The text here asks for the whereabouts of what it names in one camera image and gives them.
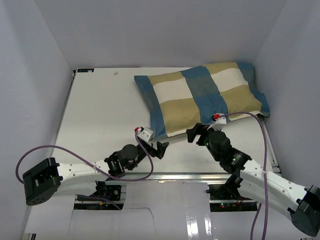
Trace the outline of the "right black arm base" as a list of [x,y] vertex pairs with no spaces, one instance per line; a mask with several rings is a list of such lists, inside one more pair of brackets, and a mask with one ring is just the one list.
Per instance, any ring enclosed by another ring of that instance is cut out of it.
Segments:
[[213,212],[255,212],[257,202],[240,195],[242,179],[231,175],[224,184],[210,184],[206,193],[209,195],[210,211]]

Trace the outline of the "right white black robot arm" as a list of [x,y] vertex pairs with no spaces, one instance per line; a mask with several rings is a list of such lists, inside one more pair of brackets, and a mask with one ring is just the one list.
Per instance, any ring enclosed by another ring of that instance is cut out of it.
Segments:
[[208,149],[214,160],[230,174],[216,196],[226,194],[236,200],[248,198],[285,216],[302,233],[316,237],[320,231],[320,189],[306,187],[263,169],[246,153],[234,148],[226,134],[213,125],[197,123],[188,129],[187,140],[196,136],[198,146]]

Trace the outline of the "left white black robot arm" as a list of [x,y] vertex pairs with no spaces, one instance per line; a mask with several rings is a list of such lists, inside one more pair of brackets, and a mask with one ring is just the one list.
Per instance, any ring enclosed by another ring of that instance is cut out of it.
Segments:
[[105,159],[89,162],[66,148],[50,145],[51,148],[70,153],[82,163],[58,163],[54,157],[48,157],[27,170],[21,180],[25,202],[28,206],[45,203],[56,192],[61,192],[58,190],[59,187],[108,180],[119,181],[126,175],[126,170],[134,170],[144,158],[149,158],[150,162],[154,157],[162,159],[168,146],[168,142],[157,141],[154,148],[152,143],[140,140],[138,145],[127,144]]

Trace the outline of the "blue beige checkered pillowcase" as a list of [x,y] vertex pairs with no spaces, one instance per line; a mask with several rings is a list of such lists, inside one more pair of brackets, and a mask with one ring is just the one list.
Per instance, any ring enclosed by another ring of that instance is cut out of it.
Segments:
[[211,125],[214,114],[227,115],[227,122],[246,118],[247,113],[270,116],[252,63],[211,63],[159,75],[136,75],[134,81],[150,112],[156,139],[183,134],[197,123]]

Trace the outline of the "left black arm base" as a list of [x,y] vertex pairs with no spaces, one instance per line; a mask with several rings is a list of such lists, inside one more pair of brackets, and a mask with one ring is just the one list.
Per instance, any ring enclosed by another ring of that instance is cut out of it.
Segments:
[[77,196],[74,203],[75,210],[111,211],[122,210],[122,186],[108,185],[96,181],[95,192],[90,196]]

